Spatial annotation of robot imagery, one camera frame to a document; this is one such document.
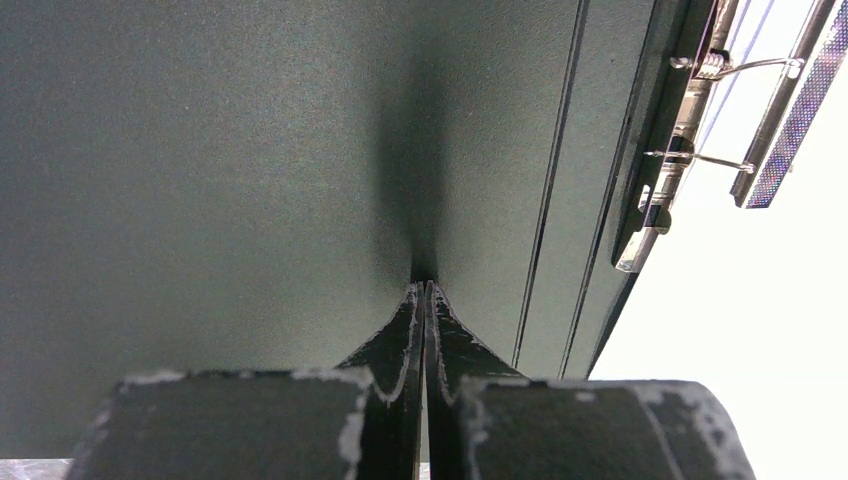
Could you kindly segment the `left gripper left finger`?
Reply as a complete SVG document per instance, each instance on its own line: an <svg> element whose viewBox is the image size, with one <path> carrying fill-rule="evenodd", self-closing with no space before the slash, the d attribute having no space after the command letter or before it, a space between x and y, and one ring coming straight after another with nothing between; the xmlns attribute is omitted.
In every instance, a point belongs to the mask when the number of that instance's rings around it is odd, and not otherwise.
<svg viewBox="0 0 848 480"><path fill-rule="evenodd" d="M125 377L75 448L68 477L411 477L423 292L410 285L391 319L331 368Z"/></svg>

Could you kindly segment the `teal black file folder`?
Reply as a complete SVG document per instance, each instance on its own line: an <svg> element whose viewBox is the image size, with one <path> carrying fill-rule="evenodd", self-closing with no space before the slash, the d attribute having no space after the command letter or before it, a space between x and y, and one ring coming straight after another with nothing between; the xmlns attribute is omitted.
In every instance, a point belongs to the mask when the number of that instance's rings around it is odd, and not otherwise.
<svg viewBox="0 0 848 480"><path fill-rule="evenodd" d="M590 375L657 164L802 75L748 1L5 1L1 457L119 378L339 361L433 279L531 376Z"/></svg>

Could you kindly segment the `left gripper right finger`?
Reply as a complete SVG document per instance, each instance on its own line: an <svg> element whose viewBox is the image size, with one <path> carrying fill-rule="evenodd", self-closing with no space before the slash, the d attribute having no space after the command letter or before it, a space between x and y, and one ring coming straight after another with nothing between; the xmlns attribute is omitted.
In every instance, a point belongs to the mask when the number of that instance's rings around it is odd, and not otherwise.
<svg viewBox="0 0 848 480"><path fill-rule="evenodd" d="M423 293L435 479L751 479L721 402L676 380L529 378Z"/></svg>

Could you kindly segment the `white paper sheet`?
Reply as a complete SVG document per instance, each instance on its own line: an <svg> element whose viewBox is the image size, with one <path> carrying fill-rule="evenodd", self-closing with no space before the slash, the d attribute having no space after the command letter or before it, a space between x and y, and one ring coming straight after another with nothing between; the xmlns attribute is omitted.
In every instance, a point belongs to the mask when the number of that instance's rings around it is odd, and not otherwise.
<svg viewBox="0 0 848 480"><path fill-rule="evenodd" d="M743 159L779 75L721 82L594 379L683 379L729 412L760 479L847 475L847 72L840 69L765 209L741 209Z"/></svg>

